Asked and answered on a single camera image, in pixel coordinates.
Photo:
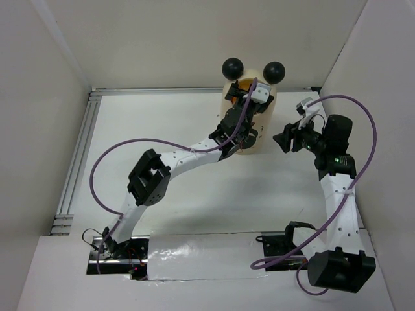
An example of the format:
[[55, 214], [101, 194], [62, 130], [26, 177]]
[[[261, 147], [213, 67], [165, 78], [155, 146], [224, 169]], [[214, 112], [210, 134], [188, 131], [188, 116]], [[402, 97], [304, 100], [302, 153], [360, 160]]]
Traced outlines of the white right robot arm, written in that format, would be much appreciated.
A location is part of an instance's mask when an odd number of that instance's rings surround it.
[[328, 225], [326, 239], [314, 238], [305, 245], [299, 232], [283, 238], [290, 254], [300, 251], [307, 259], [307, 277], [311, 286], [357, 293], [376, 269], [375, 259], [366, 254], [357, 220], [354, 158], [347, 153], [353, 122], [341, 115], [328, 117], [321, 132], [312, 120], [287, 124], [273, 137], [281, 149], [312, 152], [318, 179], [324, 192]]

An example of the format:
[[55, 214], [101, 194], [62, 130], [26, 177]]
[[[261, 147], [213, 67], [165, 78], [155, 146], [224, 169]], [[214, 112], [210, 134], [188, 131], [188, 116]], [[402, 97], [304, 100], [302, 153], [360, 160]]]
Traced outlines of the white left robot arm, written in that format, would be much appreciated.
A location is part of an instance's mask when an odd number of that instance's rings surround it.
[[193, 146], [177, 146], [175, 151], [143, 153], [128, 175], [127, 191], [115, 222], [104, 228], [104, 249], [111, 257], [123, 257], [131, 245], [132, 232], [145, 209], [160, 202], [175, 177], [206, 164], [217, 163], [239, 151], [254, 125], [254, 115], [263, 113], [274, 100], [271, 86], [253, 79], [249, 90], [231, 84], [225, 100], [233, 106], [207, 138]]

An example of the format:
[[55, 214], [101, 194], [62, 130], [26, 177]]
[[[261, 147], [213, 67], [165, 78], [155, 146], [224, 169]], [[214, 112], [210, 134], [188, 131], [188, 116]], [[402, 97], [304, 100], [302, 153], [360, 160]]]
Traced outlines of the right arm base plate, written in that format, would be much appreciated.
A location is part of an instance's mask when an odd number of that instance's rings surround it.
[[[279, 233], [265, 233], [255, 238], [256, 242], [262, 244], [264, 257], [282, 257], [296, 246], [290, 245], [285, 240], [285, 234]], [[279, 264], [265, 268], [265, 271], [289, 271], [297, 270], [301, 264], [307, 262], [307, 259], [301, 251], [298, 251], [293, 256], [285, 259]]]

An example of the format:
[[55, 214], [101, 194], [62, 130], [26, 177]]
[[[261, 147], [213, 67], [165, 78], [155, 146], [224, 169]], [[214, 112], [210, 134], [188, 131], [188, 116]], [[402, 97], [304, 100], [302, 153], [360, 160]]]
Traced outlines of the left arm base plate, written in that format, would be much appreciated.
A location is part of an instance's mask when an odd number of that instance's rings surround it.
[[135, 281], [148, 280], [149, 237], [134, 236], [130, 245], [120, 255], [113, 256], [106, 246], [98, 252], [102, 238], [95, 236], [88, 256], [87, 275], [98, 275], [97, 259], [101, 275], [124, 275]]

